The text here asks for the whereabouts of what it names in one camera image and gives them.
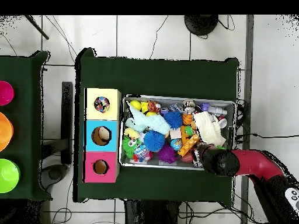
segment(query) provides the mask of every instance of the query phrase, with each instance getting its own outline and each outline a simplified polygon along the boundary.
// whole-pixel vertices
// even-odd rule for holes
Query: bowl
[[[0,159],[0,193],[12,191],[20,179],[20,168],[12,161]]]
[[[6,148],[13,135],[12,123],[0,113],[0,152]]]
[[[8,82],[0,80],[0,106],[4,106],[12,101],[15,92]]]

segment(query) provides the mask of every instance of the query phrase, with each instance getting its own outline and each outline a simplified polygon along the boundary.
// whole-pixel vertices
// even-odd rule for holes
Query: dark green tablecloth
[[[118,89],[122,95],[236,101],[236,58],[225,62],[95,58],[91,48],[76,58],[74,198],[221,201],[231,204],[231,178],[205,171],[121,167],[116,183],[83,183],[84,88]]]
[[[20,168],[20,180],[1,198],[48,200],[50,195],[39,184],[41,159],[41,67],[48,57],[47,51],[30,57],[0,56],[0,81],[9,82],[14,99],[0,106],[13,125],[13,137],[0,152],[0,158],[15,162]]]

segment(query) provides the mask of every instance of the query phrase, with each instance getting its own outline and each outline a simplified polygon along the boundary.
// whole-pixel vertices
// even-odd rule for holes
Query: pink box
[[[108,165],[105,174],[97,174],[93,169],[93,164],[97,160],[104,160]],[[119,163],[116,152],[86,152],[85,156],[85,179],[84,183],[115,183],[119,174]]]

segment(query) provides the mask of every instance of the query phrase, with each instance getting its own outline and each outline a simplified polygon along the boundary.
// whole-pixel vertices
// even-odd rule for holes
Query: plastic bin
[[[141,95],[140,97],[134,97],[132,95],[125,95],[121,101],[121,123],[120,123],[120,143],[119,143],[119,162],[122,166],[138,166],[138,167],[158,167],[164,169],[190,169],[190,170],[203,170],[201,167],[195,167],[193,163],[185,163],[181,160],[177,160],[176,162],[169,164],[167,162],[160,161],[158,159],[157,153],[154,153],[154,156],[151,160],[147,162],[147,164],[135,164],[130,163],[129,158],[127,158],[124,149],[122,148],[122,140],[124,137],[124,123],[126,119],[128,119],[129,112],[128,112],[128,105],[126,101],[131,102],[132,100],[138,100],[139,102],[147,102],[148,100],[156,101],[161,105],[161,108],[167,107],[171,104],[179,103],[181,104],[182,101],[191,98],[177,98],[177,97],[162,97],[162,96],[145,96]],[[237,105],[233,101],[221,101],[221,100],[202,100],[202,99],[192,99],[194,100],[196,105],[200,105],[202,103],[210,103],[210,106],[213,107],[221,107],[224,110],[227,110],[227,126],[221,129],[221,135],[226,139],[224,147],[226,149],[231,149],[235,145],[235,123],[237,119]]]

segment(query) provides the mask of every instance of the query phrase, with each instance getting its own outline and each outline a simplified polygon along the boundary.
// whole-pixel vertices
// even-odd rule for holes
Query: blue box
[[[111,140],[106,145],[97,145],[92,140],[96,127],[106,127],[111,134]],[[119,121],[87,120],[86,121],[86,151],[118,151]]]

